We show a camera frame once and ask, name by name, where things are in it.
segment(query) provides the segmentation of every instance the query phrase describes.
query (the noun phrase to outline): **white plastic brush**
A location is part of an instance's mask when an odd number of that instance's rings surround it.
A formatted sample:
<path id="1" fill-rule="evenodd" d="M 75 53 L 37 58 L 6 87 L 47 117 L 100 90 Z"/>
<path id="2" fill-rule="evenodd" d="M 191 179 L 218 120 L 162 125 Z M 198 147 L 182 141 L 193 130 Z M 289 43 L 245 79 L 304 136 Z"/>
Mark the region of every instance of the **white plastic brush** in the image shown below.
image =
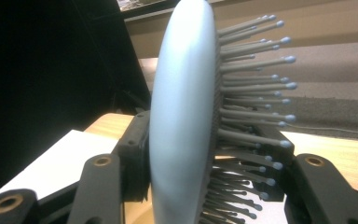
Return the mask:
<path id="1" fill-rule="evenodd" d="M 238 214 L 252 219 L 256 214 L 233 203 L 256 211 L 262 207 L 237 194 L 270 198 L 262 188 L 275 186 L 274 176 L 269 175 L 281 170 L 282 163 L 263 155 L 269 151 L 265 146 L 293 146 L 284 139 L 259 135 L 254 126 L 282 127 L 296 119 L 265 111 L 274 104 L 290 103 L 277 98 L 281 90 L 295 89 L 296 83 L 277 75 L 247 77 L 238 72 L 293 63 L 293 56 L 249 61 L 254 53 L 275 50 L 290 38 L 221 46 L 282 27 L 283 21 L 256 27 L 275 18 L 264 16 L 216 31 L 207 1 L 182 0 L 174 10 L 159 54 L 150 118 L 157 224 L 243 223 Z M 238 63 L 239 59 L 247 60 Z M 225 157 L 215 160 L 215 155 Z"/>

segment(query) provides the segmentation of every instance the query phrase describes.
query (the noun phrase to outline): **table surface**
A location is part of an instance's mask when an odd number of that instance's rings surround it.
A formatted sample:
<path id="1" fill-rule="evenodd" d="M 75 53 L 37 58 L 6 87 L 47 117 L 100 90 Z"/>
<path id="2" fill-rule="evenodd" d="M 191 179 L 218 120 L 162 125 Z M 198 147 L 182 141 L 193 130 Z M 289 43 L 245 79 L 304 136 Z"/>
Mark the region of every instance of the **table surface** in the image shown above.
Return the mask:
<path id="1" fill-rule="evenodd" d="M 96 133 L 111 138 L 120 138 L 133 116 L 105 114 L 91 124 L 87 133 Z M 358 189 L 358 141 L 317 136 L 304 133 L 282 132 L 295 145 L 295 154 L 311 153 L 330 160 L 354 189 Z M 126 203 L 128 223 L 152 223 L 151 202 Z"/>

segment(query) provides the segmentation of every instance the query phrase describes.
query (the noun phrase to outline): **dark background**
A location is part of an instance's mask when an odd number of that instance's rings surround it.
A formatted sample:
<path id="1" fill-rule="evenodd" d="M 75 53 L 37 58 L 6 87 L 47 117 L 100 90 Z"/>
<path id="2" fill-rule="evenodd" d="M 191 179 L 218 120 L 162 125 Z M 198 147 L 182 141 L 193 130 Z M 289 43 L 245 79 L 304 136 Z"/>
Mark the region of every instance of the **dark background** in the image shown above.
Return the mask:
<path id="1" fill-rule="evenodd" d="M 149 104 L 116 1 L 0 1 L 0 188 L 70 130 Z"/>

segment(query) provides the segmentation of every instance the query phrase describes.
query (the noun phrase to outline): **screw hole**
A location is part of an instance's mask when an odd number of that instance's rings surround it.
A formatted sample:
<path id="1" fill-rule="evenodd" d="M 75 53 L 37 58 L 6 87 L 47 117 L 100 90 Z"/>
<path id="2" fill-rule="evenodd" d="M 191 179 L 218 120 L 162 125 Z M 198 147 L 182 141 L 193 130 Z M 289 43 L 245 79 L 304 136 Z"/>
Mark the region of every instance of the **screw hole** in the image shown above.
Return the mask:
<path id="1" fill-rule="evenodd" d="M 6 213 L 18 207 L 24 198 L 20 194 L 6 196 L 0 200 L 0 214 Z"/>
<path id="2" fill-rule="evenodd" d="M 105 166 L 109 164 L 112 160 L 109 157 L 101 157 L 94 161 L 96 166 Z"/>
<path id="3" fill-rule="evenodd" d="M 324 161 L 315 157 L 307 157 L 305 161 L 314 166 L 324 166 Z"/>

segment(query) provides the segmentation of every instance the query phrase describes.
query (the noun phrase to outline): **white paper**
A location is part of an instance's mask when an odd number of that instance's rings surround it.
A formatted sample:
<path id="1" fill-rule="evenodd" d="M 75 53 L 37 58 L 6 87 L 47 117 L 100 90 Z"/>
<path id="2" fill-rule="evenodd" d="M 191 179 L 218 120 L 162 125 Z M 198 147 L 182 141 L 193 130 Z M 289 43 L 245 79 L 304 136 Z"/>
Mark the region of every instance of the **white paper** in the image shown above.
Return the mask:
<path id="1" fill-rule="evenodd" d="M 72 130 L 0 189 L 32 189 L 40 200 L 80 179 L 91 157 L 112 152 L 117 139 Z"/>

